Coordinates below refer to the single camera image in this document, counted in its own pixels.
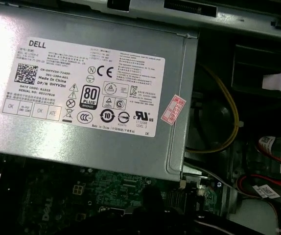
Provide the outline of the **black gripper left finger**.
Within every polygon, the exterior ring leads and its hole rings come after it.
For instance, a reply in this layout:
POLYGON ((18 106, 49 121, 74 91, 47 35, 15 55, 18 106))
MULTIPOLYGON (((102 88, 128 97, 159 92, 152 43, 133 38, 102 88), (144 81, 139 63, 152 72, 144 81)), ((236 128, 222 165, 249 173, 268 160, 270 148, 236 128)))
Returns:
POLYGON ((131 214, 102 211, 64 229, 66 235, 153 235, 154 190, 144 189, 141 205, 131 214))

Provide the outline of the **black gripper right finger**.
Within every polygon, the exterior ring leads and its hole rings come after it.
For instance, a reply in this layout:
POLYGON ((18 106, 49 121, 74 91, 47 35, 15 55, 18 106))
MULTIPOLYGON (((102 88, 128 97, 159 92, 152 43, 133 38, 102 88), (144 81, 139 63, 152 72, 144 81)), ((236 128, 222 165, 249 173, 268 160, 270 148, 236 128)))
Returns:
POLYGON ((232 228, 219 219, 203 213, 180 212, 166 207, 161 191, 154 190, 154 226, 162 235, 230 235, 232 228))

